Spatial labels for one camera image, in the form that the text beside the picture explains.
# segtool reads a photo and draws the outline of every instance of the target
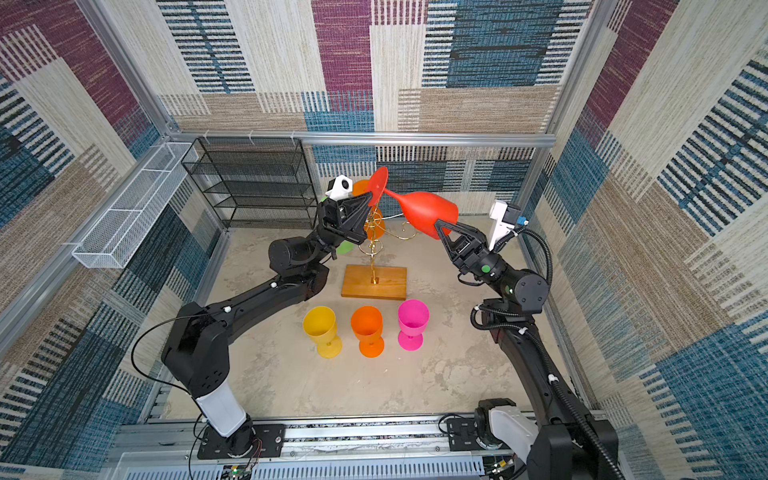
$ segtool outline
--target patterned carpet wall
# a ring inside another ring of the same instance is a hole
[[[591,8],[591,0],[103,4],[179,128],[244,135],[542,132]],[[417,190],[450,193],[470,214],[487,212],[492,192],[514,197],[531,157],[508,150],[315,146],[307,154],[323,184],[386,164],[404,192],[422,182]]]
[[[635,478],[768,478],[767,25],[619,1],[526,209]]]
[[[0,12],[3,310],[159,135],[74,1]],[[73,272],[0,361],[1,477],[95,477],[151,387],[127,352],[192,298],[219,235],[185,181],[126,269]]]

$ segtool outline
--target concrete floor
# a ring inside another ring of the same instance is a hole
[[[487,217],[464,217],[463,223],[488,232]],[[388,220],[390,229],[399,219]],[[267,247],[272,240],[304,236],[300,230],[233,230],[227,258],[209,302],[225,300],[271,278]],[[470,309],[495,294],[488,287],[470,287],[456,280],[457,270],[437,240],[419,234],[412,240],[382,238],[384,250],[376,264],[408,268],[408,298],[429,307],[431,318],[424,345],[406,352],[397,343],[397,308],[393,300],[342,298],[341,285],[347,264],[365,264],[357,249],[329,261],[328,283],[309,302],[288,307],[255,326],[230,346],[230,385],[253,417],[362,415],[392,413],[469,412],[480,399],[508,397],[522,409],[530,402],[522,384],[489,333],[469,323]],[[513,266],[525,267],[516,241],[502,255]],[[304,315],[315,306],[336,313],[342,352],[334,359],[317,355],[302,330]],[[364,305],[373,305],[384,316],[384,353],[367,359],[358,350],[349,319]],[[544,314],[537,315],[541,337],[558,368],[563,359]],[[191,419],[197,407],[176,389],[170,394],[165,418]]]

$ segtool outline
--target wooden block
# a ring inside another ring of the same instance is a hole
[[[371,283],[371,267],[368,265],[347,265],[341,296],[355,298],[380,298],[385,300],[406,299],[406,274],[403,266],[377,266],[377,284]]]

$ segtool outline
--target white wire basket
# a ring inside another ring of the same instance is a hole
[[[168,205],[194,161],[192,144],[168,142],[157,149],[122,194],[75,247],[72,256],[86,268],[125,268]]]

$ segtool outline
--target plastic cup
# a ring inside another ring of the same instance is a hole
[[[374,306],[361,306],[352,315],[352,331],[360,341],[360,353],[372,359],[384,351],[382,313]]]
[[[317,353],[332,359],[341,352],[341,339],[336,335],[336,314],[327,306],[316,306],[304,317],[304,333],[317,345]]]
[[[413,352],[422,348],[424,330],[429,322],[429,308],[421,300],[410,299],[400,304],[397,309],[397,323],[400,333],[397,343],[404,350]]]

